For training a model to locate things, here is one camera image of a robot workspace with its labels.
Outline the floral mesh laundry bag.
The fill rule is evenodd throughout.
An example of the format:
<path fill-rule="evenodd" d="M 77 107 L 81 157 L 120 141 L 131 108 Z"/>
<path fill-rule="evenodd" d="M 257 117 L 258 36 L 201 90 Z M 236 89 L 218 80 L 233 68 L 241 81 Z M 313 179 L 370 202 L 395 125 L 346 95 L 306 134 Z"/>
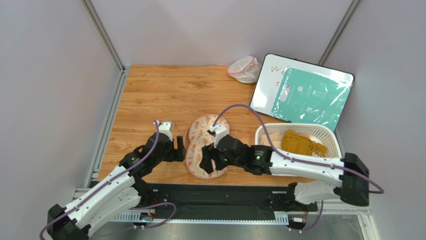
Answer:
<path fill-rule="evenodd" d="M 187 137 L 189 139 L 188 150 L 186 151 L 185 164 L 190 174 L 202 180 L 212 180 L 225 174 L 227 168 L 223 170 L 214 170 L 212 173 L 206 173 L 200 163 L 203 159 L 202 147 L 214 143 L 215 138 L 207 131 L 215 122 L 218 115 L 207 114 L 198 117 L 188 129 Z"/>

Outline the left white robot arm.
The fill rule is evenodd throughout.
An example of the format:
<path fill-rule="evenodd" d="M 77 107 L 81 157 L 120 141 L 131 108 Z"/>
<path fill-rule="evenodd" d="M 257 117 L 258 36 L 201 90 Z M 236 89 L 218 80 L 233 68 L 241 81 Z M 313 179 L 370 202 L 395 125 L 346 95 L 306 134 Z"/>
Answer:
<path fill-rule="evenodd" d="M 88 240 L 103 225 L 129 209 L 156 206 L 152 188 L 143 180 L 161 162 L 182 162 L 184 138 L 154 133 L 146 144 L 127 153 L 113 171 L 78 199 L 48 210 L 47 233 L 53 240 Z"/>

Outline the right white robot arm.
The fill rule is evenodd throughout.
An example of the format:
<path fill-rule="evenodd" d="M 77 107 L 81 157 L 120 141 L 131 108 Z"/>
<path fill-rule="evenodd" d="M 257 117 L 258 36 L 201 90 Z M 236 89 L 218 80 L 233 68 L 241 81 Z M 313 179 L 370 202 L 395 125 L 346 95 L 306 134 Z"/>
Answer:
<path fill-rule="evenodd" d="M 369 169 L 354 153 L 343 158 L 320 158 L 274 150 L 266 145 L 252 145 L 226 135 L 202 147 L 200 168 L 206 173 L 236 166 L 253 175 L 299 176 L 309 183 L 291 183 L 287 199 L 303 205 L 340 199 L 359 207 L 370 204 Z"/>

